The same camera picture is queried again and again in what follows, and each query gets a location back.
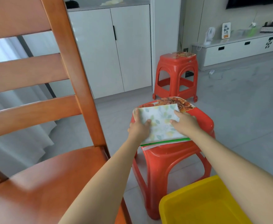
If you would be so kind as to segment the person's left hand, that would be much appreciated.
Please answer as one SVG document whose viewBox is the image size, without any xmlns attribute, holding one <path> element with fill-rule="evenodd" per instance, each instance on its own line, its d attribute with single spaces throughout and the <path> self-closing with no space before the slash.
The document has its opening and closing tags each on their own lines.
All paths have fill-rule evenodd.
<svg viewBox="0 0 273 224">
<path fill-rule="evenodd" d="M 127 141 L 137 145 L 141 145 L 144 140 L 149 137 L 150 131 L 141 129 L 141 114 L 138 108 L 133 112 L 134 122 L 130 124 Z"/>
</svg>

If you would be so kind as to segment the person's right hand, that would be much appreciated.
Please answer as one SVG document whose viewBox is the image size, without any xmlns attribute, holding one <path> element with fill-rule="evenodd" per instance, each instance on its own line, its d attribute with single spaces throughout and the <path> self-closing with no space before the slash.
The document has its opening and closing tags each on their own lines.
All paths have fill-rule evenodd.
<svg viewBox="0 0 273 224">
<path fill-rule="evenodd" d="M 174 113 L 179 118 L 179 122 L 181 124 L 179 129 L 175 129 L 180 134 L 192 139 L 196 133 L 201 130 L 196 117 L 190 115 L 189 113 L 181 113 L 176 110 L 174 110 Z"/>
</svg>

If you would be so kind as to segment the leaf print cloth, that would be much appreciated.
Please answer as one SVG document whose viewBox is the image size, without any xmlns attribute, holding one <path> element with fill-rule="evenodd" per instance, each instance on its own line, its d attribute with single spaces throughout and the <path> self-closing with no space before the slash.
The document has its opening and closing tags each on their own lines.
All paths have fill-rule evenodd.
<svg viewBox="0 0 273 224">
<path fill-rule="evenodd" d="M 180 134 L 170 123 L 170 120 L 179 122 L 179 117 L 176 116 L 175 110 L 179 110 L 177 103 L 168 105 L 159 105 L 150 103 L 149 107 L 140 107 L 139 114 L 142 123 L 151 119 L 150 134 L 140 146 L 148 149 L 159 146 L 161 144 L 179 143 L 190 141 L 191 139 Z"/>
</svg>

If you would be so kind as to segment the person's right forearm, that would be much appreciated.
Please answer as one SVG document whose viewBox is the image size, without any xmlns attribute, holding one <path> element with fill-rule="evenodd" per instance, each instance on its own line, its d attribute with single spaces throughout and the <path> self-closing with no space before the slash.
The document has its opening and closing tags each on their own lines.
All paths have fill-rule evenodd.
<svg viewBox="0 0 273 224">
<path fill-rule="evenodd" d="M 225 147 L 203 130 L 185 133 L 205 154 L 254 224 L 273 224 L 273 175 Z"/>
</svg>

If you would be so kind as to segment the red plastic stool floral top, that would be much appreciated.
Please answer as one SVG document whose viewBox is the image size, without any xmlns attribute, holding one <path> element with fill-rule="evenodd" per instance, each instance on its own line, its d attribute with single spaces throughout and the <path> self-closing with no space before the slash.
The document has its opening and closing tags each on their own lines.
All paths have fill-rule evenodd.
<svg viewBox="0 0 273 224">
<path fill-rule="evenodd" d="M 193 97 L 194 102 L 198 101 L 198 62 L 196 54 L 188 52 L 173 52 L 160 56 L 156 80 L 153 92 L 153 99 L 156 96 L 181 97 L 183 99 Z"/>
<path fill-rule="evenodd" d="M 177 104 L 180 112 L 189 112 L 192 116 L 195 116 L 199 126 L 213 138 L 216 137 L 213 120 L 183 98 L 174 96 L 161 98 L 139 107 L 147 108 L 169 104 Z M 160 219 L 159 203 L 162 197 L 167 194 L 168 174 L 177 163 L 192 155 L 197 155 L 205 169 L 204 175 L 197 181 L 210 177 L 212 166 L 207 158 L 203 157 L 198 146 L 192 141 L 159 145 L 149 150 L 145 150 L 142 147 L 142 151 L 147 164 L 147 183 L 145 183 L 141 175 L 136 160 L 133 161 L 132 170 L 141 189 L 147 214 L 153 220 Z"/>
</svg>

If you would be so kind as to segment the yellow plastic basin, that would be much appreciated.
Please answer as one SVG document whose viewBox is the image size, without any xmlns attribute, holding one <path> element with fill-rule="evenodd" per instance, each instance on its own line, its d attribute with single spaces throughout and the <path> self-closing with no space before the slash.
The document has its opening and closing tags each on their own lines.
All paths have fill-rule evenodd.
<svg viewBox="0 0 273 224">
<path fill-rule="evenodd" d="M 162 224 L 253 224 L 218 175 L 164 196 Z"/>
</svg>

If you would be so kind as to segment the white two door cabinet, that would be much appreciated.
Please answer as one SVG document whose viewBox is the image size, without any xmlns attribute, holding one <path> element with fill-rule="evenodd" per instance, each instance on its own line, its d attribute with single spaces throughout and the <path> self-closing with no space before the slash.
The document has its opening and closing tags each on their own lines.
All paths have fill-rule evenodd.
<svg viewBox="0 0 273 224">
<path fill-rule="evenodd" d="M 68 11 L 94 99 L 151 86 L 148 4 Z"/>
</svg>

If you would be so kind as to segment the small white desk fan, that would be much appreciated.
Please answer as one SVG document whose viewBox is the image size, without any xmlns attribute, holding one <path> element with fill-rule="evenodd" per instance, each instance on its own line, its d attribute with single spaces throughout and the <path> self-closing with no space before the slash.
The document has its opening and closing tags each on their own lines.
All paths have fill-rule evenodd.
<svg viewBox="0 0 273 224">
<path fill-rule="evenodd" d="M 205 40 L 203 42 L 204 45 L 210 45 L 211 44 L 211 42 L 213 41 L 213 37 L 215 35 L 215 32 L 216 32 L 215 27 L 208 28 L 208 30 L 206 31 L 206 34 L 205 34 Z"/>
</svg>

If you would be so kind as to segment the white low media console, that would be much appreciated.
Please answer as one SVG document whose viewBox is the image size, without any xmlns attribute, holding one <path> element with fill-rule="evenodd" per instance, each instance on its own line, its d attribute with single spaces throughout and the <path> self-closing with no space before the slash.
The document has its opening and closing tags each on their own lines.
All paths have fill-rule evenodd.
<svg viewBox="0 0 273 224">
<path fill-rule="evenodd" d="M 192 44 L 199 68 L 273 52 L 273 33 L 258 33 L 253 37 L 213 40 L 211 44 Z"/>
</svg>

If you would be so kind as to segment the white calligraphy sign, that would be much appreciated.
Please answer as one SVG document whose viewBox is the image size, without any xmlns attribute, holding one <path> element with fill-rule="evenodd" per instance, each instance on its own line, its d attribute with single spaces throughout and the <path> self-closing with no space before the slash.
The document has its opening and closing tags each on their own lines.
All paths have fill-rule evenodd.
<svg viewBox="0 0 273 224">
<path fill-rule="evenodd" d="M 228 39 L 231 36 L 231 22 L 222 24 L 221 39 Z"/>
</svg>

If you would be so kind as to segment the orange wooden chair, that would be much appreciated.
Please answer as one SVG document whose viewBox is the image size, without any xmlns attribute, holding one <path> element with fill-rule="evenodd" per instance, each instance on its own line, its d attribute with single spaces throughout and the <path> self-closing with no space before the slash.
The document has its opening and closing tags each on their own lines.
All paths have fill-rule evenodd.
<svg viewBox="0 0 273 224">
<path fill-rule="evenodd" d="M 45 31 L 60 53 L 0 62 L 0 92 L 70 79 L 75 95 L 0 110 L 0 136 L 82 114 L 93 146 L 0 171 L 0 224 L 57 224 L 110 158 L 64 0 L 0 0 L 0 38 Z"/>
</svg>

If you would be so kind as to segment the pale yellow crumpled cloth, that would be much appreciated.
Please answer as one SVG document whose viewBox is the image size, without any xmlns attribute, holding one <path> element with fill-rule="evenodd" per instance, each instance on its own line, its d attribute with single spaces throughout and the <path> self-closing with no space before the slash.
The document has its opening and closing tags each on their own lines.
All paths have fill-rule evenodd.
<svg viewBox="0 0 273 224">
<path fill-rule="evenodd" d="M 110 5 L 115 5 L 124 2 L 124 0 L 108 0 L 104 3 L 101 3 L 100 6 L 110 6 Z"/>
</svg>

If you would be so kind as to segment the white sheer curtain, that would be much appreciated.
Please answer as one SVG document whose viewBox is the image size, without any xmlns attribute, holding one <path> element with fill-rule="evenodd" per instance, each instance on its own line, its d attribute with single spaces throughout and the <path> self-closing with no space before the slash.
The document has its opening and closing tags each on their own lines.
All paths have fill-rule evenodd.
<svg viewBox="0 0 273 224">
<path fill-rule="evenodd" d="M 32 57 L 23 44 L 17 37 L 1 38 L 0 62 Z M 52 99 L 47 86 L 46 83 L 0 92 L 0 110 Z M 50 121 L 0 136 L 0 171 L 12 176 L 37 164 L 45 148 L 54 144 L 49 135 L 56 126 L 55 121 Z"/>
</svg>

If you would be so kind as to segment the black item on cabinet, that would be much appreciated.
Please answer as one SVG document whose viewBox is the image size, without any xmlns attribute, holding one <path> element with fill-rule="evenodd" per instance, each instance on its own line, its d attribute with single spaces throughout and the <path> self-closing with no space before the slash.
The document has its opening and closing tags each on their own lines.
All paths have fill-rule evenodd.
<svg viewBox="0 0 273 224">
<path fill-rule="evenodd" d="M 66 5 L 67 9 L 77 9 L 77 8 L 80 7 L 79 3 L 77 1 L 74 1 L 74 0 L 65 1 L 65 5 Z"/>
</svg>

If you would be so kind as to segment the black television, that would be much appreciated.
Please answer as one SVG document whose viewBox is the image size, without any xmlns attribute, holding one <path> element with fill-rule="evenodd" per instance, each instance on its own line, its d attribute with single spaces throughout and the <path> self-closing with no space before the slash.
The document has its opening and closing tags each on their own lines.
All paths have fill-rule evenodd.
<svg viewBox="0 0 273 224">
<path fill-rule="evenodd" d="M 228 0 L 225 9 L 235 9 L 251 6 L 266 6 L 273 4 L 273 0 Z"/>
</svg>

